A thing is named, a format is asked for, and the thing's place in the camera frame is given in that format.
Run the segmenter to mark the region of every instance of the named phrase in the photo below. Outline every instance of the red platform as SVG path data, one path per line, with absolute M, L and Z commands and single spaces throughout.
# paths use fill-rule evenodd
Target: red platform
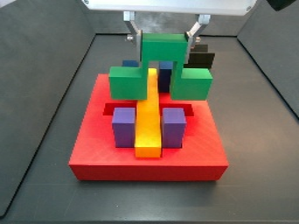
M 217 180 L 228 168 L 220 136 L 205 101 L 172 101 L 160 94 L 160 108 L 181 107 L 187 127 L 181 149 L 163 149 L 161 158 L 136 158 L 135 149 L 115 147 L 112 113 L 115 107 L 135 107 L 135 101 L 113 101 L 108 76 L 97 77 L 69 168 L 80 180 Z

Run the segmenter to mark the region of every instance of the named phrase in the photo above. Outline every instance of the gray floor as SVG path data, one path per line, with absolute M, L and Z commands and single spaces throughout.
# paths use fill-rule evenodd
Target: gray floor
M 67 165 L 97 73 L 135 58 L 97 36 L 3 221 L 299 221 L 299 125 L 235 38 L 216 53 L 209 107 L 228 154 L 217 182 L 79 182 Z

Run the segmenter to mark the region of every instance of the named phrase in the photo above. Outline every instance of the purple block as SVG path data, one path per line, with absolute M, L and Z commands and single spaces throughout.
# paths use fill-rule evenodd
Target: purple block
M 183 108 L 163 109 L 163 148 L 181 148 L 185 129 Z
M 136 109 L 115 108 L 112 128 L 117 148 L 135 148 Z

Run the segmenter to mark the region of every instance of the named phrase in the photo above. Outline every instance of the stacked blocks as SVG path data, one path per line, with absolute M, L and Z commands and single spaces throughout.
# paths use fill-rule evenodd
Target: stacked blocks
M 111 96 L 116 100 L 147 98 L 147 70 L 152 60 L 172 61 L 171 96 L 173 100 L 205 100 L 211 87 L 208 69 L 183 68 L 187 39 L 183 34 L 143 35 L 141 67 L 109 69 Z
M 139 63 L 136 60 L 124 59 L 123 60 L 123 67 L 139 67 Z
M 148 72 L 147 100 L 136 103 L 135 156 L 161 156 L 161 130 L 159 112 L 157 80 L 153 69 Z
M 169 93 L 173 63 L 171 61 L 159 62 L 157 89 L 159 93 Z
M 163 148 L 183 147 L 185 123 L 183 108 L 163 109 Z
M 112 128 L 117 148 L 133 148 L 136 136 L 136 109 L 115 108 Z
M 163 149 L 159 158 L 136 158 L 131 148 L 116 148 L 112 112 L 105 106 L 133 107 L 132 101 L 109 97 L 108 76 L 97 76 L 79 136 L 69 158 L 69 168 L 80 180 L 200 181 L 217 180 L 228 168 L 228 160 L 207 101 L 172 101 L 169 94 L 159 94 L 161 108 L 187 109 L 180 149 Z

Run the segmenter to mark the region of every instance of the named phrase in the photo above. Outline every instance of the yellow block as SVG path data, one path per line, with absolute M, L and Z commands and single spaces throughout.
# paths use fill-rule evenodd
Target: yellow block
M 135 156 L 137 158 L 161 156 L 157 75 L 152 68 L 148 69 L 147 100 L 136 103 Z

